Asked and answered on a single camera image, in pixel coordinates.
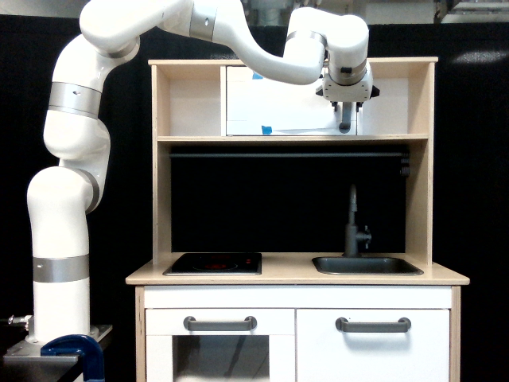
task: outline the induction cooktop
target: induction cooktop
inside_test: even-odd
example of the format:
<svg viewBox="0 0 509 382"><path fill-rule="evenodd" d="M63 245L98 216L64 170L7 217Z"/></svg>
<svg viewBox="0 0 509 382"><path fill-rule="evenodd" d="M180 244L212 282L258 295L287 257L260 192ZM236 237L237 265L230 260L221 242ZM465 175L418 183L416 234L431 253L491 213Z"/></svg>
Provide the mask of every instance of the induction cooktop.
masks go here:
<svg viewBox="0 0 509 382"><path fill-rule="evenodd" d="M260 275L262 254L252 252L184 253L163 275Z"/></svg>

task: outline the toy kitchen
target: toy kitchen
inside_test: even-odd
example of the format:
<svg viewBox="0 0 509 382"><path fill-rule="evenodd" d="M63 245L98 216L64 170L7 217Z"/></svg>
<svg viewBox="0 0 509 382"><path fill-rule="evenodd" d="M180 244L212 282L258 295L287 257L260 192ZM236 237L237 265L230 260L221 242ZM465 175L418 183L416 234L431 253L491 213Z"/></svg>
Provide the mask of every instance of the toy kitchen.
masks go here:
<svg viewBox="0 0 509 382"><path fill-rule="evenodd" d="M240 60L149 62L138 382L460 380L469 280L432 259L437 58L368 61L380 94L351 110Z"/></svg>

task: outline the oven door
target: oven door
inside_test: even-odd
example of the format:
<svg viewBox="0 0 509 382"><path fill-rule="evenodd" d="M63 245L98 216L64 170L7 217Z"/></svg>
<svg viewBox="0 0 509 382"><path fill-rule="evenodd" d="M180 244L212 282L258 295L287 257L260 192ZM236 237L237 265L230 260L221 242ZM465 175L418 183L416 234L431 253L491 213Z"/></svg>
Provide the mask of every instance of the oven door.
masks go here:
<svg viewBox="0 0 509 382"><path fill-rule="evenodd" d="M147 382L294 382L294 322L292 309L148 309Z"/></svg>

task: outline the wooden countertop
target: wooden countertop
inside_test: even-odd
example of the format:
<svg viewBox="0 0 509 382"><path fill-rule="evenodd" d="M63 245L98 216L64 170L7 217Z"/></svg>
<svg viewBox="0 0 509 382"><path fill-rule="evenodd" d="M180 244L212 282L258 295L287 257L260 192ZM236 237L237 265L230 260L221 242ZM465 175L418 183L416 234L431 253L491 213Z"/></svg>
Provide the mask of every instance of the wooden countertop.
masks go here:
<svg viewBox="0 0 509 382"><path fill-rule="evenodd" d="M339 253L264 252L261 275L171 275L162 273L182 253L171 253L159 264L151 261L126 278L129 285L468 285L469 278L442 265L426 265L412 257L390 254L404 259L424 271L423 275L326 275L317 271L312 258Z"/></svg>

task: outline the oven window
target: oven window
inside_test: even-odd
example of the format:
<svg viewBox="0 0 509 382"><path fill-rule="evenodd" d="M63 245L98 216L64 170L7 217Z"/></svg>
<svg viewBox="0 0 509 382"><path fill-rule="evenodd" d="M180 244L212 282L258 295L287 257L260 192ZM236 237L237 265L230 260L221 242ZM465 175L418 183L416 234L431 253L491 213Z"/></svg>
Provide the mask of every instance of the oven window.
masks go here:
<svg viewBox="0 0 509 382"><path fill-rule="evenodd" d="M269 336L173 336L173 380L269 381Z"/></svg>

